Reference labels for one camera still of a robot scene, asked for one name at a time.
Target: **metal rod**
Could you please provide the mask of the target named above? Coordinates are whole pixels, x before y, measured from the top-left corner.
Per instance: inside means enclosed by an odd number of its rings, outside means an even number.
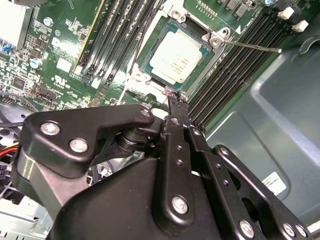
[[[263,46],[247,44],[247,43],[242,43],[242,42],[234,42],[234,41],[224,41],[224,43],[229,44],[229,45],[244,47],[244,48],[257,49],[257,50],[265,51],[265,52],[274,52],[274,53],[278,53],[278,54],[282,53],[282,49],[280,49],[280,48],[263,47]]]

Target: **sticker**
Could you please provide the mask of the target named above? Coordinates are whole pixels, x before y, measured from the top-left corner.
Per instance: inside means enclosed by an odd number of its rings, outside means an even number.
[[[287,188],[285,183],[279,177],[278,173],[275,171],[267,176],[262,183],[276,196]]]
[[[63,59],[62,57],[59,58],[58,63],[56,65],[57,69],[61,69],[67,73],[70,72],[71,67],[72,67],[72,63]]]

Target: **motherboard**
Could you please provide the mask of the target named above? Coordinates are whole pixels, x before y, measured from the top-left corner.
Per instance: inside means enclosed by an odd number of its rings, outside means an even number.
[[[42,2],[0,0],[2,93],[53,111],[159,107],[179,91],[207,128],[320,9],[319,0]]]

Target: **red wire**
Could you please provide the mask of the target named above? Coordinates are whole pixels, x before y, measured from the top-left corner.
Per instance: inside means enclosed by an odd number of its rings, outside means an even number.
[[[4,151],[0,152],[0,157],[2,157],[3,155],[6,155],[8,153],[11,153],[13,151],[16,151],[18,148],[17,147],[12,147],[9,149],[5,149]]]

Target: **yellow wire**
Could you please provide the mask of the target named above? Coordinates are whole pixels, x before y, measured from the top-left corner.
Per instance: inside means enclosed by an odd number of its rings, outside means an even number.
[[[12,148],[12,147],[15,147],[15,146],[17,146],[18,144],[19,144],[19,142],[15,142],[15,143],[12,144],[12,145],[6,146],[3,150],[5,150],[5,149],[10,149],[10,148]]]

